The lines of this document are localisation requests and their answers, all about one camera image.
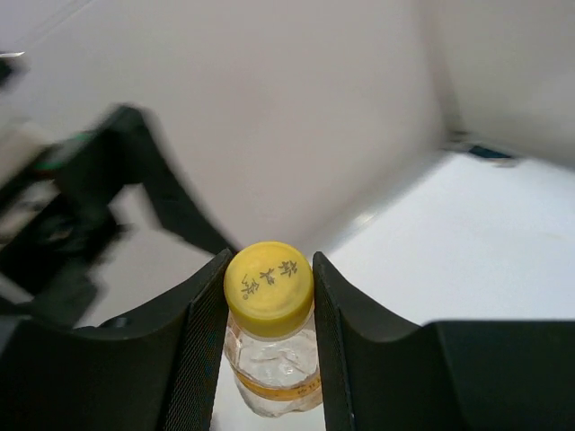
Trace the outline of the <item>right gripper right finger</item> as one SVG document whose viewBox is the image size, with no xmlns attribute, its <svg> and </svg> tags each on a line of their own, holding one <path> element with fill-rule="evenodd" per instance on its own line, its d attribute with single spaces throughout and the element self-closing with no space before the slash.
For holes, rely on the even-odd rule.
<svg viewBox="0 0 575 431">
<path fill-rule="evenodd" d="M 572 321 L 417 325 L 313 257 L 329 430 L 571 430 Z"/>
</svg>

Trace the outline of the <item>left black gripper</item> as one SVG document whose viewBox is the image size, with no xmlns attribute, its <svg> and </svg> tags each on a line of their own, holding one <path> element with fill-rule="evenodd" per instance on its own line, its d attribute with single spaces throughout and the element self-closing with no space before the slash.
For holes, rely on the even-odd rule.
<svg viewBox="0 0 575 431">
<path fill-rule="evenodd" d="M 238 252 L 179 182 L 144 110 L 120 105 L 103 130 L 49 146 L 2 186 L 2 306 L 79 322 L 100 294 L 91 272 L 130 230 L 111 207 L 125 185 L 143 186 L 165 231 Z"/>
</svg>

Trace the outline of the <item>clear bottle yellow cap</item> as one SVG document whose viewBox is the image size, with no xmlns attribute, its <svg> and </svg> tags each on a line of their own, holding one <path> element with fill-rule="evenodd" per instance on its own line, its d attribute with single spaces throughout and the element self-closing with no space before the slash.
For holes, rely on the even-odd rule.
<svg viewBox="0 0 575 431">
<path fill-rule="evenodd" d="M 224 294 L 224 353 L 251 411 L 279 418 L 319 406 L 314 276 L 307 258 L 283 242 L 250 245 L 230 261 Z"/>
</svg>

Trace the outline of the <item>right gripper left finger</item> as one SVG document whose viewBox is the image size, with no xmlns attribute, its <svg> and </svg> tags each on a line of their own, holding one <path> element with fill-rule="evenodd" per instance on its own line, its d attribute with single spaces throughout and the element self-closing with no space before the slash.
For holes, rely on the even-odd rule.
<svg viewBox="0 0 575 431">
<path fill-rule="evenodd" d="M 98 327 L 3 314 L 2 429 L 209 429 L 231 258 L 221 251 L 184 282 Z"/>
</svg>

